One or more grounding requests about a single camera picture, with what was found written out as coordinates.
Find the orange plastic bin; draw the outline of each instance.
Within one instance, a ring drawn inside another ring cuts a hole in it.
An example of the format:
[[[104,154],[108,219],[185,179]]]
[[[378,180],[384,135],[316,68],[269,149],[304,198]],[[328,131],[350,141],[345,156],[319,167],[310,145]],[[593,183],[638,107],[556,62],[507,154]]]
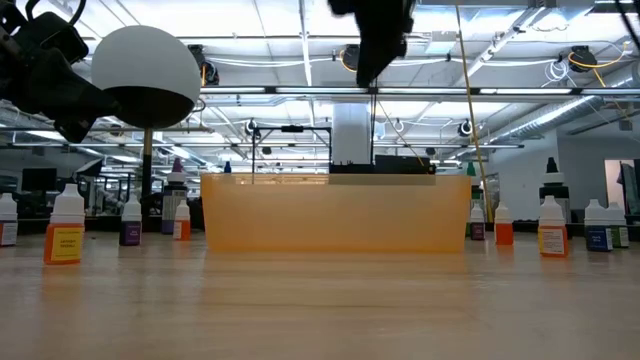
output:
[[[210,251],[462,252],[468,176],[204,174]]]

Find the table surface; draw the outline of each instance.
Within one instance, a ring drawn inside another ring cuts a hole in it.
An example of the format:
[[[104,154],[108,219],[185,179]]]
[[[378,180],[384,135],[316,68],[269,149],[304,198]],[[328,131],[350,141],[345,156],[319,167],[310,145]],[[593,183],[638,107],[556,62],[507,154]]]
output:
[[[85,239],[71,266],[43,265],[43,236],[0,248],[0,359],[640,357],[634,243],[588,253],[575,239],[570,259],[543,259],[533,234],[507,248],[467,241],[459,255]]]

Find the yellow cable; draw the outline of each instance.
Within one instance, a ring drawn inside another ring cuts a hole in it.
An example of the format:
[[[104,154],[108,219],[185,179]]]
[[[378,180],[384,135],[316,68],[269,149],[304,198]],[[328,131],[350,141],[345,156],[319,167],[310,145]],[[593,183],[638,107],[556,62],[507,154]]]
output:
[[[393,128],[393,131],[395,131],[396,134],[398,134],[398,136],[400,137],[400,140],[402,140],[402,142],[404,142],[404,144],[407,145],[409,150],[411,150],[411,152],[413,152],[413,154],[418,158],[420,165],[422,165],[422,167],[425,167],[424,162],[422,161],[418,153],[415,150],[413,150],[411,146],[409,146],[409,143],[407,142],[407,140],[405,140],[404,137],[398,131],[398,129],[396,129],[396,127],[393,126],[393,122],[391,121],[391,118],[389,117],[389,115],[387,115],[387,112],[384,110],[384,107],[382,107],[382,103],[380,101],[378,101],[378,106],[380,106],[380,110],[382,110],[382,112],[384,113],[384,116],[387,118],[387,121],[389,122],[389,124],[391,124],[391,128]]]
[[[604,79],[602,79],[602,76],[600,75],[600,73],[598,72],[597,69],[593,69],[593,73],[596,74],[596,77],[598,78],[598,81],[600,81],[600,85],[602,85],[602,87],[607,87],[607,84],[604,82]],[[625,118],[627,118],[627,120],[631,121],[631,118],[629,117],[629,115],[627,115],[627,112],[622,109],[622,106],[620,106],[620,104],[618,104],[617,101],[613,101],[614,104],[616,104],[616,107],[618,108],[618,110],[620,110],[620,112],[622,112],[622,116],[624,116]]]
[[[344,49],[342,49],[342,51],[340,51],[340,64],[342,64],[342,66],[344,66],[344,68],[347,69],[348,71],[357,72],[356,70],[349,69],[347,67],[347,65],[344,64]]]
[[[478,145],[478,134],[476,132],[476,119],[473,115],[473,104],[471,102],[471,86],[469,85],[469,72],[467,71],[467,57],[464,52],[464,40],[462,40],[462,24],[460,21],[460,6],[456,4],[456,17],[458,18],[458,33],[460,34],[460,51],[462,52],[462,70],[464,72],[465,85],[467,87],[467,102],[469,103],[469,117],[471,118],[471,130],[473,131],[473,142],[476,146],[476,156],[480,165],[480,175],[482,175],[482,186],[484,187],[484,201],[487,207],[487,220],[493,222],[493,211],[491,207],[491,197],[489,196],[489,188],[487,187],[487,177],[484,173],[484,165],[480,154],[480,145]]]
[[[603,68],[603,67],[607,67],[607,66],[613,65],[613,64],[617,63],[618,61],[620,61],[624,57],[624,51],[625,50],[627,50],[627,43],[626,42],[624,43],[624,45],[622,47],[622,53],[620,54],[620,56],[617,59],[615,59],[613,61],[610,61],[610,62],[608,62],[606,64],[599,64],[599,65],[583,64],[581,62],[573,60],[572,56],[575,54],[574,52],[571,52],[569,54],[569,56],[567,56],[567,59],[569,59],[570,62],[572,62],[572,63],[574,63],[576,65],[582,66],[582,67],[586,67],[586,68],[589,68],[589,69],[600,69],[600,68]]]

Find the white sphere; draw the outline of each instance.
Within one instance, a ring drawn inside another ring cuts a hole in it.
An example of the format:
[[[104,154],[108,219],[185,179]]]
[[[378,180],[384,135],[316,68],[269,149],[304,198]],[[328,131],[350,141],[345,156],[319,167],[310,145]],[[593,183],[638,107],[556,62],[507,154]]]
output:
[[[183,120],[202,84],[186,45],[149,26],[128,26],[105,37],[93,55],[91,77],[95,86],[118,100],[120,119],[145,128]]]

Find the computer monitor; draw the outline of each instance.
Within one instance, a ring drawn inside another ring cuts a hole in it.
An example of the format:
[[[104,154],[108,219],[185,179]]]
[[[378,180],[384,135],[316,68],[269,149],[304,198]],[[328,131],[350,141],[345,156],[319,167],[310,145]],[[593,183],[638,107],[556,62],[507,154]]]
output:
[[[56,190],[58,170],[55,168],[22,169],[22,191]]]
[[[376,174],[435,174],[435,166],[427,157],[376,155]]]

